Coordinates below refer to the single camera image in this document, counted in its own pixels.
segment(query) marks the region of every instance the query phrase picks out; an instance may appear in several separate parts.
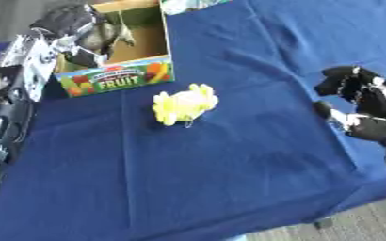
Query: table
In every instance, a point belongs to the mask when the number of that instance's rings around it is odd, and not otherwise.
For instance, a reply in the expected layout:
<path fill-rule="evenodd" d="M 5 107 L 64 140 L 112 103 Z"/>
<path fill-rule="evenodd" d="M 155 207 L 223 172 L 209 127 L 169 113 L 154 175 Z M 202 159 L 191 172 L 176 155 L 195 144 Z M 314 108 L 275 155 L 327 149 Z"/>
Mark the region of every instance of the table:
<path fill-rule="evenodd" d="M 382 149 L 312 110 L 322 69 L 386 76 L 385 26 L 376 0 L 169 17 L 177 82 L 41 105 L 0 191 L 0 240 L 221 240 L 386 198 Z M 217 109 L 159 125 L 152 96 L 190 83 L 213 86 Z"/>

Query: robotic arm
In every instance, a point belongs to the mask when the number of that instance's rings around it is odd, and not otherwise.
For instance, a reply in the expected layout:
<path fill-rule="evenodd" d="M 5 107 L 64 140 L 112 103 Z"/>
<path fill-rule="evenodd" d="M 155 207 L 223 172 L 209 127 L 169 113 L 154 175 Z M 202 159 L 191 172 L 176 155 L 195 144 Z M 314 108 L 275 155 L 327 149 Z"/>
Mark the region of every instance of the robotic arm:
<path fill-rule="evenodd" d="M 90 5 L 54 9 L 0 55 L 0 182 L 26 139 L 57 55 L 65 54 L 71 62 L 87 67 L 97 67 L 108 59 L 107 54 L 97 55 L 77 45 L 104 20 Z"/>
<path fill-rule="evenodd" d="M 319 116 L 350 137 L 376 141 L 386 149 L 386 79 L 361 67 L 338 67 L 323 74 L 326 79 L 314 88 L 316 92 L 338 95 L 353 103 L 356 113 L 346 114 L 320 101 L 314 103 Z"/>

